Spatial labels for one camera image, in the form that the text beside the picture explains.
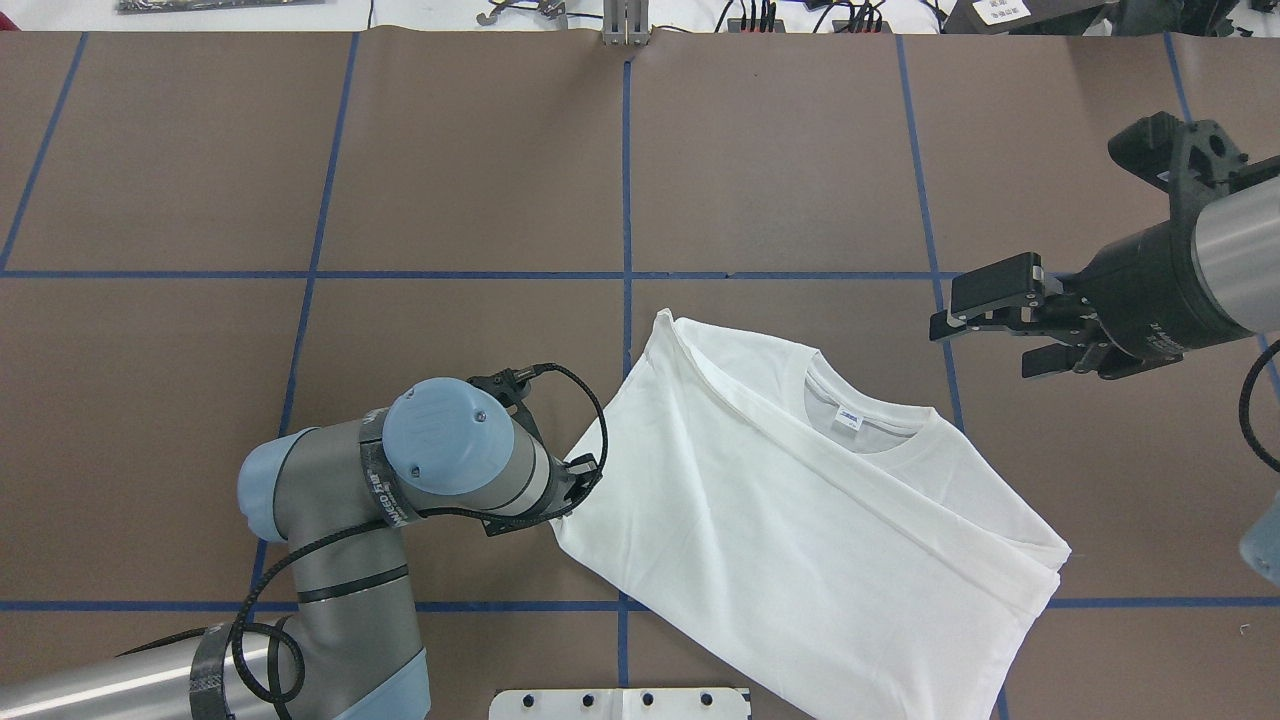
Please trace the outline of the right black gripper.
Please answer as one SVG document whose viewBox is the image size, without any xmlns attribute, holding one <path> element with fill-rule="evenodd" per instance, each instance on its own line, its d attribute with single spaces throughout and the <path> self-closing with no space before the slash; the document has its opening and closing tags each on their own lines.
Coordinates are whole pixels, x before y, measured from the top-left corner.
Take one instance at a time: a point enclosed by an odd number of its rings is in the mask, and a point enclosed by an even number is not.
<svg viewBox="0 0 1280 720">
<path fill-rule="evenodd" d="M 1101 249 L 1068 292 L 1091 309 L 1088 345 L 1021 356 L 1021 378 L 1120 379 L 1188 352 L 1277 329 L 1277 159 L 1252 160 L 1215 120 L 1158 111 L 1116 133 L 1111 159 L 1167 195 L 1169 218 Z M 984 332 L 1047 336 L 1043 310 L 1062 282 L 1037 252 L 956 275 L 929 319 L 932 342 Z"/>
</svg>

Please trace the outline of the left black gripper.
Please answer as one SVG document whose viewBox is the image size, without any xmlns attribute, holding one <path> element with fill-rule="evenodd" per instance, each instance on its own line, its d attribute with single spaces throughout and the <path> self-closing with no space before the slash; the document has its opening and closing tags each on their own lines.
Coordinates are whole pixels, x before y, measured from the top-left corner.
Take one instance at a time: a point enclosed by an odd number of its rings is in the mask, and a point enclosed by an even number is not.
<svg viewBox="0 0 1280 720">
<path fill-rule="evenodd" d="M 468 379 L 472 387 L 489 393 L 508 413 L 513 430 L 513 446 L 506 466 L 483 488 L 484 507 L 470 512 L 489 537 L 568 516 L 591 493 L 591 479 L 600 475 L 600 464 L 593 454 L 562 460 L 545 447 L 525 400 L 532 382 L 548 373 L 566 377 L 586 397 L 591 396 L 589 386 L 566 366 L 504 369 Z"/>
</svg>

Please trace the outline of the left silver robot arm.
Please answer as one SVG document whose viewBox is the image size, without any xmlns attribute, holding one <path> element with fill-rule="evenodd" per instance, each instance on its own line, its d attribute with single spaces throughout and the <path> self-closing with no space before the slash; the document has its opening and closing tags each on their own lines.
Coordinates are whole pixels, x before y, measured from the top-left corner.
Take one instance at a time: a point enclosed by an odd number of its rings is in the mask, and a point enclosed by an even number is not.
<svg viewBox="0 0 1280 720">
<path fill-rule="evenodd" d="M 5 719 L 425 719 L 428 655 L 403 530 L 430 518 L 488 536 L 570 515 L 608 452 L 545 447 L 525 400 L 557 363 L 421 380 L 390 405 L 255 448 L 237 498 L 288 553 L 227 623 L 3 691 Z"/>
</svg>

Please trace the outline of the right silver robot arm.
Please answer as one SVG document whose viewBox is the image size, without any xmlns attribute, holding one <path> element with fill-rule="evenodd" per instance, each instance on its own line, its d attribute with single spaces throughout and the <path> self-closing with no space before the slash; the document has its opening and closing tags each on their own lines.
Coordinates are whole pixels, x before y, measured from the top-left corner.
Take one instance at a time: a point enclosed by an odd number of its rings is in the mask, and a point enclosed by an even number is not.
<svg viewBox="0 0 1280 720">
<path fill-rule="evenodd" d="M 1020 252 L 960 275 L 929 338 L 1044 337 L 1021 375 L 1120 380 L 1277 329 L 1277 159 L 1252 159 L 1211 119 L 1156 111 L 1107 143 L 1167 197 L 1167 218 L 1105 245 L 1080 270 Z"/>
</svg>

